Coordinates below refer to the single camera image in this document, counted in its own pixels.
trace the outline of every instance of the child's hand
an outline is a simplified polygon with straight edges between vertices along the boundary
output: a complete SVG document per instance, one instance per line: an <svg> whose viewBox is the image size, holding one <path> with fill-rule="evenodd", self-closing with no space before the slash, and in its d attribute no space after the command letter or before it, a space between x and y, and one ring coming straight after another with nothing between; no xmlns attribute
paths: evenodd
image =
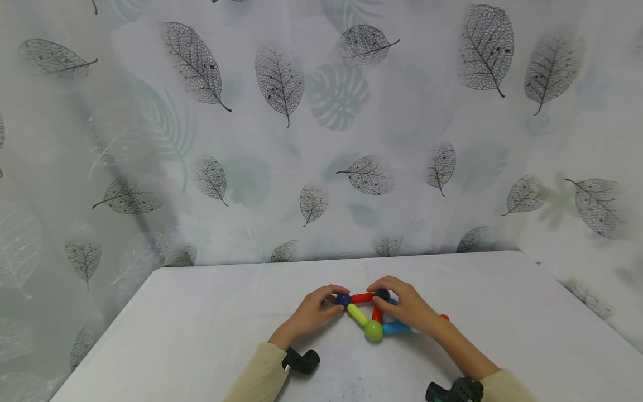
<svg viewBox="0 0 643 402"><path fill-rule="evenodd" d="M342 286L327 285L309 293L293 315L275 331L268 343L286 350L300 336L317 331L326 321L341 315L344 311L344 306L341 304L322 309L324 300L335 302L333 293L350 293L350 291Z"/></svg>
<svg viewBox="0 0 643 402"><path fill-rule="evenodd" d="M384 313L395 317L412 328L433 335L435 327L441 322L446 322L424 301L411 284L389 276L373 282L367 288L367 291L375 292L378 289L395 292L399 298L398 304L394 306L377 296L373 298L373 303Z"/></svg>

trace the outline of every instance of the dark blue ball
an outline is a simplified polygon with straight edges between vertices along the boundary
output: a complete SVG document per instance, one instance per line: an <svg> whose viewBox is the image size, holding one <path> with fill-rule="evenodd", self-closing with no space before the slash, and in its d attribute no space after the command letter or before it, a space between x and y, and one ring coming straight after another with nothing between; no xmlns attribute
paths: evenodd
<svg viewBox="0 0 643 402"><path fill-rule="evenodd" d="M375 296L382 298L385 302L391 298L391 292L386 289L378 289L375 291Z"/></svg>
<svg viewBox="0 0 643 402"><path fill-rule="evenodd" d="M337 295L337 304L341 304L344 306L344 308L348 307L350 303L352 303L350 299L350 295L347 295L346 293L340 293Z"/></svg>

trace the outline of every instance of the table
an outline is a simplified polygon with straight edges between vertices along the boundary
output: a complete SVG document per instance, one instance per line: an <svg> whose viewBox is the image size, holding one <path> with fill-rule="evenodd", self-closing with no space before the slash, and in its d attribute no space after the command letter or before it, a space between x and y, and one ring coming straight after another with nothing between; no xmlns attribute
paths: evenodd
<svg viewBox="0 0 643 402"><path fill-rule="evenodd" d="M53 401L221 401L306 293L330 283L362 293L384 275L414 284L541 401L643 395L643 355L526 255L495 251L157 270ZM348 316L296 345L309 348L320 366L290 375L280 401L424 401L429 382L461 375L428 337L372 344Z"/></svg>

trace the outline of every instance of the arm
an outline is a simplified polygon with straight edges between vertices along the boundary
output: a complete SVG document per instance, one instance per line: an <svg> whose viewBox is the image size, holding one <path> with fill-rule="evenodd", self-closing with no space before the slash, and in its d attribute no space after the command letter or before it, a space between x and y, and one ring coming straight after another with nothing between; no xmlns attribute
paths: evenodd
<svg viewBox="0 0 643 402"><path fill-rule="evenodd" d="M395 277L384 277L375 281L367 291L381 288L395 292L399 303L394 306L379 297L374 297L373 303L383 312L432 337L449 354L464 376L482 383L485 387L485 401L536 401L511 372L500 370L455 325L442 319L411 284Z"/></svg>
<svg viewBox="0 0 643 402"><path fill-rule="evenodd" d="M259 345L224 402L273 402L288 377L282 368L285 350L299 337L315 332L344 310L341 305L322 308L324 300L335 301L333 293L349 293L349 290L328 285L306 295L299 308L277 328L268 342Z"/></svg>

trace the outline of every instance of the leaf-patterned curtain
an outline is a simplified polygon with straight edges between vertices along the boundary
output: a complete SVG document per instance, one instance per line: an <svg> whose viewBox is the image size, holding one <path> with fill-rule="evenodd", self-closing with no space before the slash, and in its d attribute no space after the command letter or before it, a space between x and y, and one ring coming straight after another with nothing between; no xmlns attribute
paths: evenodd
<svg viewBox="0 0 643 402"><path fill-rule="evenodd" d="M643 5L469 3L3 2L0 400L163 266L521 250L643 351Z"/></svg>

